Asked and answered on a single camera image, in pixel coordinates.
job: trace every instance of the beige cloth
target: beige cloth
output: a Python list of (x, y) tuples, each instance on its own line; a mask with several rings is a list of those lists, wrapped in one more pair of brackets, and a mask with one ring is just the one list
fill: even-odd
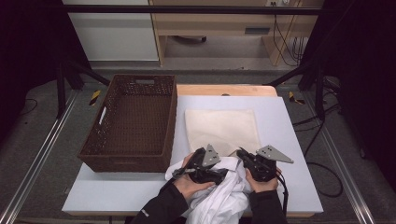
[(185, 119), (191, 152), (210, 144), (227, 157), (240, 147), (252, 153), (261, 147), (253, 110), (186, 109)]

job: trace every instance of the wooden cabinet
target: wooden cabinet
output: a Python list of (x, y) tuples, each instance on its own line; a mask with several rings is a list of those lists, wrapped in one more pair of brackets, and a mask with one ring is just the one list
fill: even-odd
[[(267, 0), (149, 0), (149, 3), (154, 6), (268, 6)], [(322, 4), (323, 0), (290, 0), (289, 7), (321, 7)], [(259, 35), (272, 64), (277, 65), (281, 60), (279, 50), (282, 52), (286, 47), (280, 34), (286, 39), (309, 37), (317, 19), (317, 16), (276, 16), (279, 31), (275, 31), (274, 40), (274, 15), (152, 14), (151, 17), (161, 64), (169, 35)]]

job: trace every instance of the human hand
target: human hand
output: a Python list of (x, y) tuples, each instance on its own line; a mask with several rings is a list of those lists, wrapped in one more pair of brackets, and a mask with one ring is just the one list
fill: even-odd
[[(277, 169), (277, 175), (280, 175), (282, 172), (279, 168)], [(277, 183), (277, 178), (274, 177), (271, 180), (267, 182), (259, 182), (253, 179), (253, 176), (251, 175), (250, 171), (248, 168), (245, 169), (247, 173), (247, 182), (250, 184), (251, 188), (256, 192), (263, 192), (263, 191), (269, 191), (269, 190), (274, 190), (277, 189), (278, 183)]]
[[(191, 153), (190, 155), (188, 155), (187, 157), (184, 158), (183, 164), (181, 165), (181, 167), (186, 166), (187, 162), (192, 157), (192, 154), (193, 153)], [(187, 200), (195, 192), (202, 190), (202, 189), (208, 189), (209, 187), (213, 186), (215, 183), (207, 182), (204, 184), (197, 184), (190, 179), (189, 175), (183, 175), (179, 179), (175, 180), (175, 182), (173, 184), (176, 186), (178, 191), (180, 191), (180, 193), (183, 194), (183, 197)]]

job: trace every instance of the basket handle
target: basket handle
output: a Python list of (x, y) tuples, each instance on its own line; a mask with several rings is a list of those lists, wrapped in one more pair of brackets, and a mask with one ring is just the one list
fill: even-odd
[(101, 116), (100, 116), (99, 121), (98, 121), (99, 125), (102, 125), (102, 121), (105, 118), (106, 112), (107, 112), (107, 108), (104, 106), (103, 110), (102, 110), (102, 113), (101, 113)]
[(109, 160), (116, 165), (131, 165), (138, 163), (136, 160), (131, 160), (130, 158), (125, 157), (110, 157)]
[(148, 78), (140, 77), (140, 78), (135, 79), (134, 82), (136, 84), (141, 84), (141, 85), (154, 85), (155, 84), (155, 80), (153, 78), (149, 78), (149, 77)]

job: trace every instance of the folded cloth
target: folded cloth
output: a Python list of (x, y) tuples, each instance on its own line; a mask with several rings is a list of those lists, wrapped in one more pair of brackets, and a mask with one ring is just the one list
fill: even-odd
[[(192, 195), (188, 202), (189, 210), (183, 216), (186, 223), (227, 223), (237, 224), (244, 211), (248, 208), (247, 194), (251, 192), (246, 181), (245, 168), (241, 160), (234, 157), (220, 157), (212, 170), (228, 169), (225, 179), (209, 189), (200, 190)], [(180, 161), (168, 168), (165, 179), (172, 178), (172, 173), (181, 167)]]
[(226, 157), (240, 147), (248, 152), (261, 147), (253, 110), (186, 109), (185, 119), (191, 152), (210, 144)]

